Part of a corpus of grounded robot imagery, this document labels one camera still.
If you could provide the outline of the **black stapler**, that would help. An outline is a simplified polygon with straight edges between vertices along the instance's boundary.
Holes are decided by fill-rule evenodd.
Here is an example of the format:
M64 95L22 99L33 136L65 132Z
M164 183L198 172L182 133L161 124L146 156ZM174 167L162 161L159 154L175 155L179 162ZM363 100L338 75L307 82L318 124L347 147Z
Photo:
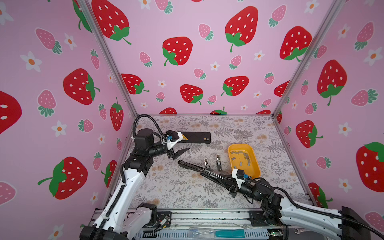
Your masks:
M200 175L203 176L203 177L204 177L204 172L208 171L205 168L202 168L202 167L197 166L197 165L193 165L191 163L187 163L187 162L182 161L182 160L179 160L178 164L179 164L180 167L182 167L184 169L188 169L188 170L192 170L192 171L200 173Z

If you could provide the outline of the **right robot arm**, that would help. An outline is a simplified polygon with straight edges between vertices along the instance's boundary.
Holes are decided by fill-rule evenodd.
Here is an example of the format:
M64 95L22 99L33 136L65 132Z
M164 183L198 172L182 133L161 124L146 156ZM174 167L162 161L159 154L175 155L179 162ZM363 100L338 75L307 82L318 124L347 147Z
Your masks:
M263 178L251 179L242 170L235 169L231 176L208 170L201 175L226 188L232 197L241 194L259 202L269 223L301 227L333 240L369 240L372 234L384 237L351 208L326 209L296 202L282 188L272 187Z

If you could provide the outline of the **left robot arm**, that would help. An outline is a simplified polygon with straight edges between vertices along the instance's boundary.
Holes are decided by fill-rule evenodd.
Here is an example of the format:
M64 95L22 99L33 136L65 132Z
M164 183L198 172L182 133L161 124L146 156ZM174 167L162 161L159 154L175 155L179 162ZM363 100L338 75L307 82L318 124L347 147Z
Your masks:
M95 223L82 229L81 240L132 240L143 226L155 223L156 205L144 203L129 217L128 209L152 167L154 157L167 155L175 160L187 151L173 150L183 140L183 133L163 133L153 117L142 114L134 120L132 138L135 147L120 167L121 181Z

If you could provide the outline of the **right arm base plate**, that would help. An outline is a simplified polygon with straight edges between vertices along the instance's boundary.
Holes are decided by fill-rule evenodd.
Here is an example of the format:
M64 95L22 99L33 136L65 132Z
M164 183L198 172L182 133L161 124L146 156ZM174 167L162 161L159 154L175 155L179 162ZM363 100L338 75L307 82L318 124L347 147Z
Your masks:
M277 225L274 217L264 211L249 211L247 220L251 222L253 227L275 227Z

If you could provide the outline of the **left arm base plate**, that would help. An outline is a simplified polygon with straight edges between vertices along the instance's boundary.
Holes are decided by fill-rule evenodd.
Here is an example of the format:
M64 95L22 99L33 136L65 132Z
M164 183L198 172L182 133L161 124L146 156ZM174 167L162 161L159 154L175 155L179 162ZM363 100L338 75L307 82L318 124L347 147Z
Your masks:
M165 211L165 212L158 212L157 213L157 219L153 225L148 225L149 228L163 228L163 227L170 227L172 221L172 212Z

